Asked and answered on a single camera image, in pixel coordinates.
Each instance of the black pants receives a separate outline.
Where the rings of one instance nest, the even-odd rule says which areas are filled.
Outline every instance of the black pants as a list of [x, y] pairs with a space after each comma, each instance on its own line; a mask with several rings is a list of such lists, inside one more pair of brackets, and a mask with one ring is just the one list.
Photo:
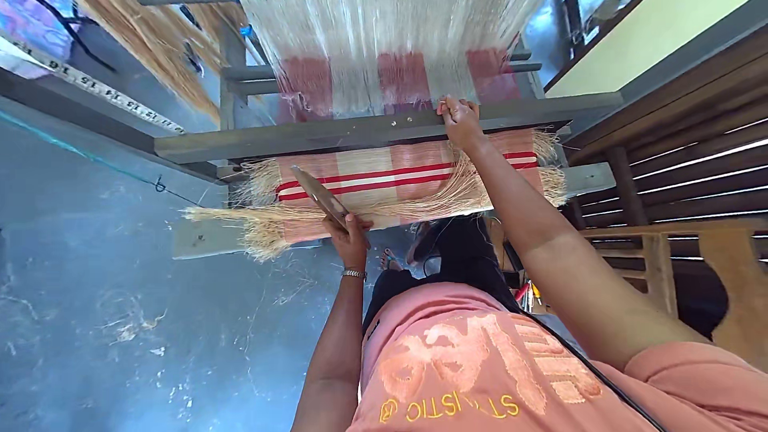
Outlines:
[[416, 248], [415, 256], [426, 257], [436, 252], [439, 252], [441, 259], [440, 272], [424, 279], [416, 279], [408, 270], [384, 270], [381, 273], [373, 286], [371, 303], [362, 322], [363, 332], [367, 331], [373, 317], [390, 298], [413, 287], [435, 282], [473, 286], [493, 296], [510, 312], [520, 311], [498, 267], [482, 217], [457, 216], [434, 224]]

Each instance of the wristwatch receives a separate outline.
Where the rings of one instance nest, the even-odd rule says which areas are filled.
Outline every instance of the wristwatch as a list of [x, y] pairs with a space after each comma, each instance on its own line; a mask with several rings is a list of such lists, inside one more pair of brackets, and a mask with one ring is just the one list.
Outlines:
[[342, 276], [353, 276], [353, 277], [359, 277], [362, 279], [363, 282], [366, 281], [366, 278], [368, 277], [368, 272], [363, 271], [357, 271], [357, 270], [344, 270], [343, 273], [341, 273]]

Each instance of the pink t-shirt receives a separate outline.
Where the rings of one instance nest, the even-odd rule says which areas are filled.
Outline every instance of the pink t-shirt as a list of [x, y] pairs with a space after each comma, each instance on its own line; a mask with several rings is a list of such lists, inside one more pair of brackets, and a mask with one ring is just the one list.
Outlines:
[[[768, 431], [768, 375], [705, 344], [595, 361], [670, 432]], [[532, 320], [464, 284], [387, 302], [363, 342], [362, 399], [348, 430], [655, 430]]]

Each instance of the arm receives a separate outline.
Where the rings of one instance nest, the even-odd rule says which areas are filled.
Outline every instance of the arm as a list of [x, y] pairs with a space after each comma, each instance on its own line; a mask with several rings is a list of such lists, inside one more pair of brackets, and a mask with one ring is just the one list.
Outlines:
[[658, 311], [504, 159], [483, 135], [477, 105], [448, 98], [438, 114], [483, 180], [512, 247], [548, 303], [595, 360], [620, 371], [646, 348], [709, 341]]
[[[350, 233], [323, 221], [347, 270], [365, 272], [368, 223], [347, 216]], [[306, 371], [304, 389], [291, 431], [342, 431], [352, 423], [357, 409], [362, 345], [362, 283], [343, 276], [328, 321], [317, 341]]]

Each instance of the tape measure numbers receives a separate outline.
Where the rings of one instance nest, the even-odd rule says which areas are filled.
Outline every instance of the tape measure numbers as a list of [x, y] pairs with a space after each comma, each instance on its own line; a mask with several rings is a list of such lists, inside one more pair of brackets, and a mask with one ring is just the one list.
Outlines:
[[5, 38], [16, 48], [22, 50], [22, 52], [24, 52], [26, 55], [29, 55], [34, 60], [38, 61], [39, 64], [51, 71], [54, 75], [72, 83], [73, 85], [76, 85], [79, 88], [82, 88], [88, 93], [97, 95], [112, 105], [118, 106], [125, 111], [135, 115], [136, 117], [148, 121], [153, 125], [160, 126], [161, 128], [168, 131], [176, 132], [178, 134], [183, 134], [186, 132], [180, 125], [177, 125], [173, 121], [168, 120], [162, 115], [159, 115], [155, 110], [149, 109], [149, 107], [146, 105], [143, 105], [128, 97], [125, 93], [120, 93], [105, 83], [94, 79], [85, 72], [73, 68], [65, 62], [50, 56], [46, 52], [42, 52], [34, 47], [31, 47], [26, 42], [13, 38], [2, 29], [0, 29], [0, 37]]

